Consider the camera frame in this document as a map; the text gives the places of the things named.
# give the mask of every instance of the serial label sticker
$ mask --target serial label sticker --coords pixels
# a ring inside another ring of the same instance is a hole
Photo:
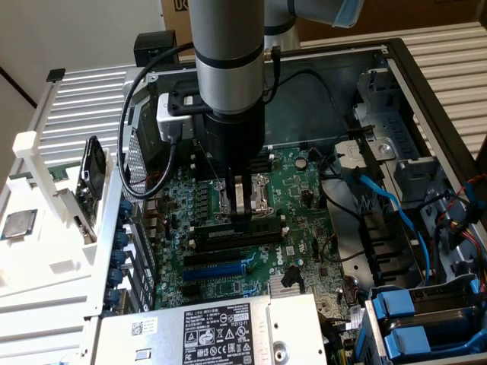
[[[152,335],[158,331],[158,318],[146,318],[143,321],[132,322],[132,336]]]
[[[253,363],[250,304],[184,313],[183,365]]]

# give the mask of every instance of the black connector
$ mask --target black connector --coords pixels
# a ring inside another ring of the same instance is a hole
[[[297,266],[291,266],[281,279],[281,284],[283,287],[292,287],[296,283],[299,283],[299,291],[304,294],[304,280],[301,277],[301,270]]]

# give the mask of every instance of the red wire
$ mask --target red wire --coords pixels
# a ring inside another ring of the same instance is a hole
[[[130,185],[137,185],[137,184],[140,184],[140,183],[143,183],[143,182],[148,183],[151,179],[160,176],[160,174],[161,173],[153,173],[153,174],[147,176],[145,179],[142,179],[142,180],[139,180],[139,181],[135,181],[135,182],[131,182]]]
[[[462,232],[462,236],[469,240],[476,248],[477,257],[479,258],[479,267],[480,267],[480,289],[481,291],[485,292],[485,278],[484,278],[484,268],[483,268],[483,260],[482,260],[482,249],[480,248],[479,243],[477,242],[476,238],[472,236],[468,232]]]
[[[478,181],[482,180],[482,179],[487,179],[487,173],[483,173],[481,175],[477,175],[475,177],[473,177],[472,179],[468,180],[467,183],[469,184],[476,184]],[[465,191],[465,186],[463,186],[460,190],[458,190],[456,196],[460,196],[460,194],[462,192]],[[455,199],[453,199],[450,204],[447,205],[447,208],[445,209],[444,213],[438,218],[438,223],[441,222],[443,219],[444,219],[444,216],[447,214],[447,212],[451,209],[451,207],[453,207],[453,205],[455,204]]]

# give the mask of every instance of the black wire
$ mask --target black wire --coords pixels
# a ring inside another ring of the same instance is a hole
[[[328,157],[327,156],[323,156],[321,158],[320,163],[324,163],[325,164],[325,167],[329,168],[329,170],[332,172],[332,174],[335,177],[335,179],[343,180],[343,178],[338,173],[336,173],[335,169],[333,169],[333,166],[328,163],[328,159],[331,158],[331,157],[333,157],[333,156],[328,156]]]
[[[280,48],[274,47],[272,48],[272,60],[274,62],[274,84],[271,89],[271,96],[269,99],[264,101],[264,105],[269,104],[271,101],[274,100],[275,94],[277,93],[277,89],[279,88],[279,79],[281,77],[281,52]]]
[[[142,71],[137,75],[135,80],[133,81],[132,85],[129,88],[129,92],[127,93],[127,96],[125,98],[125,101],[123,102],[123,108],[122,108],[122,113],[120,114],[120,121],[119,121],[119,131],[118,131],[118,141],[117,141],[117,163],[119,165],[119,172],[120,172],[120,179],[122,180],[123,187],[126,189],[126,191],[133,196],[134,198],[137,199],[147,199],[150,198],[154,195],[156,195],[159,190],[162,189],[162,186],[166,182],[168,176],[171,173],[171,170],[173,169],[174,161],[176,160],[176,143],[177,141],[171,141],[170,144],[170,153],[169,153],[169,161],[167,162],[166,169],[164,171],[164,174],[162,177],[159,179],[158,183],[155,184],[155,186],[146,191],[146,192],[137,192],[135,191],[131,186],[130,182],[127,181],[127,178],[125,176],[125,171],[123,168],[123,153],[122,153],[122,148],[123,148],[123,129],[125,125],[125,118],[127,115],[127,110],[129,109],[130,106],[130,101],[132,99],[133,94],[135,93],[135,89],[138,87],[138,84],[142,79],[148,74],[156,64],[158,64],[160,61],[162,61],[165,58],[171,57],[172,55],[175,55],[177,53],[180,53],[182,51],[186,51],[188,49],[193,48],[193,43],[186,43],[181,46],[172,48],[164,53],[161,53],[159,56],[154,57],[147,66],[144,67]]]
[[[321,159],[320,161],[320,165],[318,166],[318,176],[319,176],[319,180],[320,180],[320,184],[319,184],[319,187],[320,187],[320,193],[323,194],[324,198],[332,203],[333,205],[335,205],[338,209],[341,209],[342,211],[344,211],[345,213],[348,213],[350,214],[353,218],[355,218],[360,224],[362,223],[362,218],[360,217],[360,215],[358,215],[357,213],[351,211],[350,209],[348,208],[345,208],[343,205],[340,205],[338,204],[337,202],[335,202],[333,199],[331,199],[328,194],[326,194],[325,192],[325,189],[321,186],[321,174],[323,172],[323,159]]]
[[[457,196],[456,194],[454,194],[452,192],[444,192],[443,194],[437,195],[434,198],[431,198],[431,199],[427,200],[426,202],[421,203],[420,205],[418,205],[416,207],[416,210],[421,211],[424,207],[427,207],[428,205],[433,204],[434,202],[437,202],[438,200],[441,200],[444,198],[456,199],[456,200],[464,203],[465,205],[469,204],[469,202],[467,200],[465,200],[464,198],[461,198],[460,196]]]
[[[323,244],[323,250],[322,250],[322,254],[323,254],[323,257],[327,260],[327,261],[330,261],[330,262],[335,262],[336,264],[339,264],[339,263],[342,263],[342,262],[346,262],[346,261],[349,261],[351,259],[354,259],[355,257],[358,257],[360,255],[364,255],[365,254],[365,251],[359,251],[357,253],[354,253],[353,255],[349,256],[349,257],[345,257],[344,259],[333,259],[331,257],[329,257],[327,254],[326,254],[326,247],[332,242],[332,238],[333,237],[330,237],[324,244]]]
[[[340,112],[338,110],[338,106],[336,105],[335,98],[333,97],[333,94],[330,91],[330,89],[328,87],[328,84],[326,83],[326,81],[323,78],[323,76],[321,76],[318,72],[314,71],[312,68],[304,68],[302,70],[299,70],[299,71],[295,72],[292,75],[289,75],[288,77],[282,79],[281,82],[279,82],[279,86],[285,84],[286,82],[292,80],[293,78],[295,78],[296,76],[299,76],[299,75],[310,75],[310,76],[313,76],[313,77],[315,77],[320,82],[320,84],[323,85],[323,87],[326,90],[326,93],[328,94],[329,101],[332,104],[332,107],[333,107],[333,110],[335,111],[336,116],[345,124],[345,121],[343,120],[342,114],[340,114]]]
[[[37,109],[37,103],[30,95],[20,86],[12,76],[9,75],[3,67],[0,67],[0,75],[27,101],[34,109]]]
[[[451,220],[443,220],[436,225],[433,232],[433,268],[434,268],[434,283],[440,284],[440,275],[438,275],[438,269],[440,267],[440,235],[441,230],[448,228],[451,224]]]

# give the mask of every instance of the cable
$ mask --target cable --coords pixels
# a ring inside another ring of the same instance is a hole
[[[434,283],[440,284],[440,277],[438,275],[438,268],[440,267],[440,235],[441,230],[448,228],[450,221],[440,222],[436,225],[433,232],[433,267],[435,269]]]
[[[326,253],[325,253],[325,248],[332,242],[332,239],[333,237],[336,236],[336,233],[332,234],[331,237],[323,244],[323,249],[321,251],[321,253],[323,254],[323,257],[329,261],[329,262],[335,262],[336,264],[339,264],[339,263],[342,263],[342,262],[347,262],[349,260],[352,260],[354,259],[355,257],[358,257],[360,255],[364,255],[365,254],[365,251],[359,251],[357,253],[354,253],[353,255],[349,256],[349,257],[345,257],[344,259],[333,259],[331,257],[329,257]]]
[[[299,76],[299,75],[311,75],[311,76],[315,77],[323,85],[323,87],[326,90],[326,93],[328,94],[329,101],[332,104],[332,107],[333,107],[333,110],[335,111],[336,116],[345,124],[345,121],[343,120],[342,114],[340,114],[340,112],[338,111],[338,107],[336,105],[335,98],[333,97],[333,94],[331,93],[331,91],[328,87],[328,84],[326,83],[325,79],[318,72],[314,71],[312,68],[304,68],[300,71],[295,72],[292,75],[289,75],[288,77],[282,79],[281,82],[279,82],[279,86],[285,84],[286,82],[292,80],[293,78],[295,78],[296,76]]]
[[[264,101],[264,104],[267,105],[271,101],[274,100],[275,94],[277,93],[277,89],[279,88],[279,79],[281,77],[281,49],[279,47],[272,48],[272,61],[274,62],[274,84],[271,89],[271,96],[269,99]]]
[[[125,118],[127,115],[127,110],[129,109],[130,106],[130,101],[132,99],[133,94],[135,93],[135,89],[138,87],[138,84],[142,79],[148,74],[153,67],[156,66],[160,61],[162,61],[165,58],[171,57],[177,53],[180,53],[182,51],[186,51],[188,49],[193,48],[193,43],[186,43],[181,46],[172,48],[166,52],[161,53],[159,56],[154,57],[148,64],[147,66],[144,67],[142,71],[137,75],[135,80],[133,81],[132,85],[129,88],[129,92],[127,93],[127,96],[125,98],[125,101],[123,102],[123,108],[122,108],[122,113],[120,114],[120,121],[119,121],[119,131],[118,131],[118,141],[117,141],[117,152],[116,152],[116,159],[117,163],[119,165],[119,172],[120,172],[120,179],[122,180],[123,187],[125,190],[134,198],[137,199],[147,199],[150,198],[154,195],[156,195],[159,190],[162,189],[162,186],[166,182],[167,178],[169,177],[173,166],[174,166],[174,161],[176,160],[176,144],[178,142],[178,137],[174,137],[171,140],[170,143],[170,153],[169,153],[169,161],[167,162],[167,167],[164,171],[164,174],[162,177],[159,179],[159,181],[155,184],[155,186],[146,191],[146,192],[137,192],[135,191],[131,186],[130,182],[127,181],[127,178],[125,176],[125,171],[123,168],[123,129],[125,126]]]
[[[334,157],[334,156],[323,156],[321,158],[320,163],[324,163],[325,167],[329,168],[329,170],[332,172],[335,179],[343,180],[343,178],[338,173],[336,173],[335,169],[333,169],[333,166],[328,163],[328,159],[331,157]]]
[[[461,198],[459,196],[456,196],[452,192],[444,192],[443,194],[437,195],[434,198],[431,198],[431,199],[427,200],[426,202],[421,203],[420,205],[418,205],[416,207],[416,210],[417,211],[421,211],[424,207],[427,207],[428,205],[433,204],[434,202],[437,202],[438,200],[441,200],[441,199],[444,199],[444,198],[452,198],[453,200],[456,199],[456,200],[464,203],[465,205],[468,205],[469,204],[469,202],[466,199]]]
[[[477,175],[477,176],[473,177],[472,179],[469,179],[466,183],[475,184],[482,179],[487,179],[487,173]],[[457,192],[457,194],[455,194],[455,196],[458,197],[462,192],[465,191],[465,189],[466,189],[466,187],[462,186],[462,188],[460,190],[458,190],[458,192]],[[444,213],[438,218],[438,222],[442,221],[444,219],[444,216],[447,215],[448,211],[451,209],[451,207],[453,207],[454,202],[455,202],[454,200],[450,202],[450,204],[445,209]]]
[[[450,222],[453,227],[458,225],[457,222],[454,221],[450,221]],[[463,231],[461,234],[463,238],[465,238],[467,241],[473,244],[473,246],[477,251],[477,259],[479,260],[479,281],[480,281],[482,291],[485,291],[487,288],[487,281],[485,280],[485,269],[483,263],[484,260],[483,260],[482,249],[480,248],[479,242],[477,241],[473,233],[468,228],[465,231]]]
[[[325,192],[325,189],[322,187],[321,185],[321,174],[322,174],[322,169],[323,169],[323,159],[321,159],[320,161],[320,165],[318,166],[318,179],[320,180],[320,184],[319,184],[319,189],[320,189],[320,193],[323,194],[323,197],[330,203],[332,203],[333,205],[335,205],[338,209],[341,209],[342,211],[344,211],[345,213],[348,213],[350,214],[353,218],[355,218],[360,224],[362,223],[362,218],[360,217],[360,215],[358,215],[357,213],[351,211],[350,209],[348,208],[345,208],[343,205],[340,205],[338,204],[337,202],[335,202],[333,199],[331,199]]]
[[[428,248],[426,247],[426,244],[425,244],[425,241],[423,240],[422,235],[415,229],[414,224],[411,222],[411,220],[408,218],[408,216],[404,213],[404,211],[402,210],[401,206],[399,205],[399,202],[397,201],[397,199],[394,195],[392,195],[390,192],[386,192],[385,190],[383,190],[375,182],[373,182],[371,179],[366,177],[366,175],[361,175],[360,181],[361,181],[361,183],[364,183],[366,186],[368,186],[373,192],[376,192],[378,195],[382,195],[383,197],[390,199],[395,204],[395,206],[397,207],[397,210],[399,211],[399,215],[403,219],[406,226],[408,226],[408,228],[412,232],[414,232],[414,234],[419,239],[419,242],[421,243],[421,246],[422,246],[424,254],[425,254],[425,262],[426,262],[425,286],[426,286],[428,284],[428,280],[429,280],[430,262],[429,262]]]
[[[37,109],[37,103],[30,95],[20,86],[12,76],[9,75],[3,67],[0,67],[0,75],[27,101],[34,109]]]

